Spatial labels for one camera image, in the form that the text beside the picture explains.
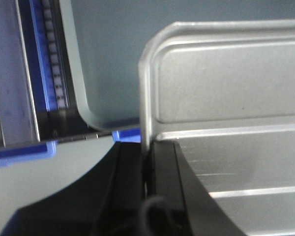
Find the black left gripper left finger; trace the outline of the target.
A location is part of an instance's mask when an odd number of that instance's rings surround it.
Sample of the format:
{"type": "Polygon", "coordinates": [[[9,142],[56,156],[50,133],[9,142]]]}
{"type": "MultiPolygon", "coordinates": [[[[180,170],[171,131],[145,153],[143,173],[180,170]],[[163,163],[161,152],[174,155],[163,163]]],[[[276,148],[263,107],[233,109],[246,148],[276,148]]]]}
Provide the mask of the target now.
{"type": "Polygon", "coordinates": [[[135,236],[144,200],[141,146],[116,142],[81,178],[18,209],[3,236],[135,236]]]}

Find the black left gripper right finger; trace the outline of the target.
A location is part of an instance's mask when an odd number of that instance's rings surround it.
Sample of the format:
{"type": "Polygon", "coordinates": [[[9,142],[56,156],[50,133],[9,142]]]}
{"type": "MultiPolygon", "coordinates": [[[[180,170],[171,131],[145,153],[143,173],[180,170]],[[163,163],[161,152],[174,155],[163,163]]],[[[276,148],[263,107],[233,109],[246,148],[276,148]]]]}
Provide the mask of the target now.
{"type": "Polygon", "coordinates": [[[192,171],[178,143],[153,142],[147,159],[149,196],[160,196],[157,206],[179,235],[243,236],[192,171]]]}

